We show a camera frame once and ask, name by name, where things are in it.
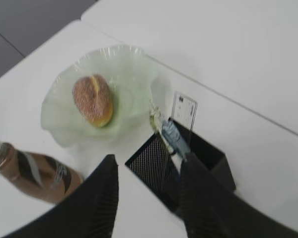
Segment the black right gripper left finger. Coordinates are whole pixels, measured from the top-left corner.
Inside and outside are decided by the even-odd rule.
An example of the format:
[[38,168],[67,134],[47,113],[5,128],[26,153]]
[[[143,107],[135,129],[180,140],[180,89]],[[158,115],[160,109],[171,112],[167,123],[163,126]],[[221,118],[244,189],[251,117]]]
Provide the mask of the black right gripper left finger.
[[118,165],[108,154],[70,196],[9,238],[110,238],[119,201]]

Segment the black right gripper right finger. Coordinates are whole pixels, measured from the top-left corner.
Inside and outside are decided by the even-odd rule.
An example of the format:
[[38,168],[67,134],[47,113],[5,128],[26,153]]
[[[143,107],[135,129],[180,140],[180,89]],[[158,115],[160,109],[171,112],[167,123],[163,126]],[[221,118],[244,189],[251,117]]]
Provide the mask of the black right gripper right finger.
[[224,188],[196,155],[186,159],[180,172],[180,208],[189,238],[298,238],[298,232]]

